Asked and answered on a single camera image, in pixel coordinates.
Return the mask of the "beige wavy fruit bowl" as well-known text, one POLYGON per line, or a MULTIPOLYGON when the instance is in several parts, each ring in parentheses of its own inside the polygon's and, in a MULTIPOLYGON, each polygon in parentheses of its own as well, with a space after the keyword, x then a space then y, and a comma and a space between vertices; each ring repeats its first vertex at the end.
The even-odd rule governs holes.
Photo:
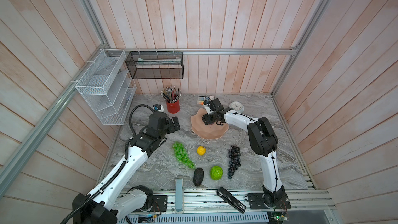
POLYGON ((205 115, 207 111, 203 108, 199 109, 198 112, 191 116, 191 129, 199 137, 205 140, 215 140, 223 137, 223 135, 228 131, 229 125, 217 125, 215 123, 211 125, 205 125, 202 116, 205 115))

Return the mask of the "green fake grape bunch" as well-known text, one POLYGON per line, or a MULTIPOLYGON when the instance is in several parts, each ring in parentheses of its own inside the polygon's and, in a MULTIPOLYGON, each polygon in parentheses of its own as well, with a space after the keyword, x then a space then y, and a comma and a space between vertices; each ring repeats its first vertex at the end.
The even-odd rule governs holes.
POLYGON ((173 151, 179 163, 186 165, 190 169, 195 169, 195 163, 189 158, 184 144, 175 142, 173 144, 173 151))

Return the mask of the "yellow fake lemon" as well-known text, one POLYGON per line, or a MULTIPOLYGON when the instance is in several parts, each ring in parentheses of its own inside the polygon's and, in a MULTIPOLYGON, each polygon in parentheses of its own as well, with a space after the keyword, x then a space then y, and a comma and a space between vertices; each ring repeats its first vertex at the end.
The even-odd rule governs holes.
POLYGON ((205 155, 205 153, 206 153, 206 148, 205 148, 205 147, 199 146, 199 147, 197 148, 197 154, 198 154, 198 155, 203 156, 203 155, 205 155))

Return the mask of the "dark purple fake grape bunch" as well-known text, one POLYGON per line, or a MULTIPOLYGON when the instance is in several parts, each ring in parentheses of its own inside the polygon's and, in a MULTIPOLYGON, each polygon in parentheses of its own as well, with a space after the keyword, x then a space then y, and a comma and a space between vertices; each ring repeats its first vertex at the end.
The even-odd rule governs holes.
POLYGON ((229 168, 228 168, 228 179, 232 179, 236 171, 241 167, 241 152, 240 147, 232 145, 228 150, 229 154, 229 168))

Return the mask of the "dark fake avocado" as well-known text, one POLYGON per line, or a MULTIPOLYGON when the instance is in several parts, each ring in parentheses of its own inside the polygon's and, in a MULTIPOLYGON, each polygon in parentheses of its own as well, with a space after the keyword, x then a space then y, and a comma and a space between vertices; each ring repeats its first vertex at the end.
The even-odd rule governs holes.
POLYGON ((201 186, 204 179, 204 170, 202 168, 197 168, 194 171, 193 183, 196 187, 201 186))

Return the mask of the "green bumpy fake fruit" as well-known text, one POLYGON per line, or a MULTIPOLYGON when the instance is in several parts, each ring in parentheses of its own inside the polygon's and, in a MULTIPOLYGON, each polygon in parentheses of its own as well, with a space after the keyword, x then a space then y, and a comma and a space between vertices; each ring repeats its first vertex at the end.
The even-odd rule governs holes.
POLYGON ((220 166, 214 166, 210 169, 210 178, 220 180, 223 177, 223 169, 220 166))

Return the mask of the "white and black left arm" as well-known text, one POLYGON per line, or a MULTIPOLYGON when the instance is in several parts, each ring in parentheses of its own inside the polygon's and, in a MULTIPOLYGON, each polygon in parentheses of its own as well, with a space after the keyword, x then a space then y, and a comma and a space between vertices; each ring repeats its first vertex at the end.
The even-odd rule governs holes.
POLYGON ((150 208, 153 192, 145 186, 134 187, 124 197, 119 195, 139 167, 165 143, 166 135, 178 130, 177 117, 154 111, 148 125, 126 142, 124 156, 111 172, 87 195, 79 194, 73 200, 73 210, 62 223, 116 224, 137 209, 150 208))

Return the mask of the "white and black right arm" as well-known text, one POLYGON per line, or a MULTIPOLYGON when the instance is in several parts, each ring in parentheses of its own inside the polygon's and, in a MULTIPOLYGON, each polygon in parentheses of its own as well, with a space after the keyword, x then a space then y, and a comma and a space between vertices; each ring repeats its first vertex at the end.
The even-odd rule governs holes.
POLYGON ((205 97, 203 105, 207 111, 202 116, 205 125, 231 124, 246 131, 251 149, 259 156, 263 173, 263 201, 268 208, 291 208, 290 200, 279 177, 276 162, 278 138, 265 118, 249 117, 232 108, 225 108, 219 99, 205 97))

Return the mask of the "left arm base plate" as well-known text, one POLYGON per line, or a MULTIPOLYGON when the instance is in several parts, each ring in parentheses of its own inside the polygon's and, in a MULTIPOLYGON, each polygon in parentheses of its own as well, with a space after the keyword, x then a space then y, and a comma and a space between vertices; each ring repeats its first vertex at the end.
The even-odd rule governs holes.
POLYGON ((139 214, 160 214, 167 210, 167 195, 154 195, 150 199, 151 203, 145 204, 141 209, 137 209, 134 212, 139 214))

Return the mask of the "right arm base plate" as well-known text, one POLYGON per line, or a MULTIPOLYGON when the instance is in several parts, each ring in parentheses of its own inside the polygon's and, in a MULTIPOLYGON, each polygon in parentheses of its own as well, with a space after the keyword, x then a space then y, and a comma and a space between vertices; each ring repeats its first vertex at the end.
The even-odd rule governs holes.
POLYGON ((290 209, 291 203, 285 192, 271 196, 264 193, 251 193, 246 196, 251 209, 290 209))

